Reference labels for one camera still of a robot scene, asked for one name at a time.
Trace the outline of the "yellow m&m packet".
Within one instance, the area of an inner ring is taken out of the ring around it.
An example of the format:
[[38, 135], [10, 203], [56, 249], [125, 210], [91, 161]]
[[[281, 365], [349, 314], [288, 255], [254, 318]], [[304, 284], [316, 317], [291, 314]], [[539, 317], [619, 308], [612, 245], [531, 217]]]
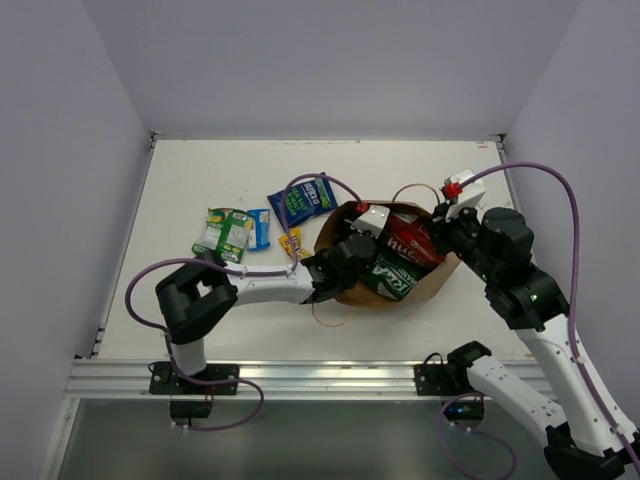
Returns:
[[289, 235], [282, 235], [279, 238], [279, 243], [291, 259], [303, 260], [311, 256], [311, 253], [302, 246], [302, 234], [299, 227], [290, 228]]

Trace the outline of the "blue white snack packet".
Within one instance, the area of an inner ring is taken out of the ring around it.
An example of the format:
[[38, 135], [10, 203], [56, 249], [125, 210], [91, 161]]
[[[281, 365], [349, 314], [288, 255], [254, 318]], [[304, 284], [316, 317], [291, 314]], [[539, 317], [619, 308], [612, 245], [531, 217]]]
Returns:
[[270, 210], [251, 209], [248, 211], [253, 220], [249, 233], [248, 250], [250, 252], [260, 252], [271, 246], [269, 240]]

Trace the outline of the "dark blue crisps bag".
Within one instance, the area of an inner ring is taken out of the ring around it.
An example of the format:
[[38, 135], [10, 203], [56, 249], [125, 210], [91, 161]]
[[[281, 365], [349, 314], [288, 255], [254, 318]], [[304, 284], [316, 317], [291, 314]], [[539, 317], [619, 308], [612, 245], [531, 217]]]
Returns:
[[267, 200], [280, 223], [289, 228], [300, 226], [338, 207], [331, 184], [324, 177], [296, 184], [286, 194], [278, 191], [268, 195]]

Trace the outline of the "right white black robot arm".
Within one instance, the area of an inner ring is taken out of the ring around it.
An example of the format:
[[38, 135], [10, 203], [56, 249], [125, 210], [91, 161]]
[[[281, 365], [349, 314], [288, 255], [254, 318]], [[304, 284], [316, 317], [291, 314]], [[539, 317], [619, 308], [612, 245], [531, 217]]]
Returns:
[[461, 393], [489, 396], [532, 434], [560, 479], [616, 479], [639, 457], [639, 430], [621, 411], [569, 325], [557, 282], [532, 261], [524, 217], [496, 207], [443, 203], [429, 221], [436, 249], [453, 253], [485, 285], [490, 307], [533, 354], [555, 397], [509, 372], [477, 341], [447, 356], [445, 379]]

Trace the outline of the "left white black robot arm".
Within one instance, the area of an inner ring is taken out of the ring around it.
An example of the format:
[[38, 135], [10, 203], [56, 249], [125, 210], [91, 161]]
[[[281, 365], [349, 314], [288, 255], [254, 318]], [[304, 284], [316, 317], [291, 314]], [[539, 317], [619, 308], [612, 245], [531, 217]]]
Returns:
[[204, 337], [232, 308], [268, 302], [317, 304], [353, 289], [374, 259], [383, 228], [357, 219], [351, 230], [346, 239], [301, 260], [296, 268], [287, 266], [283, 275], [202, 254], [160, 281], [155, 293], [176, 364], [175, 384], [189, 393], [205, 386]]

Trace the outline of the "brown paper bag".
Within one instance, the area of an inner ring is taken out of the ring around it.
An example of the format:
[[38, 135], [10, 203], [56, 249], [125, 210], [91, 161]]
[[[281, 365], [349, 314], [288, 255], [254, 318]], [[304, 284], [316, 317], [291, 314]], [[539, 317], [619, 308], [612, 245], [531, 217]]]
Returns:
[[[414, 203], [400, 202], [398, 197], [399, 195], [395, 194], [392, 200], [385, 204], [390, 208], [390, 213], [398, 212], [415, 214], [423, 218], [423, 222], [426, 226], [426, 219], [430, 214]], [[385, 233], [379, 238], [378, 250], [386, 247], [383, 244], [384, 237]], [[359, 277], [359, 280], [353, 289], [346, 291], [337, 298], [338, 303], [349, 307], [346, 316], [337, 325], [342, 326], [346, 324], [353, 317], [356, 311], [363, 311], [365, 309], [381, 310], [397, 307], [399, 305], [410, 305], [418, 302], [425, 302], [435, 297], [459, 265], [459, 260], [455, 255], [448, 254], [444, 257], [445, 261], [433, 268], [433, 271], [420, 280], [410, 293], [401, 301], [395, 301], [377, 294], [375, 291], [367, 287]]]

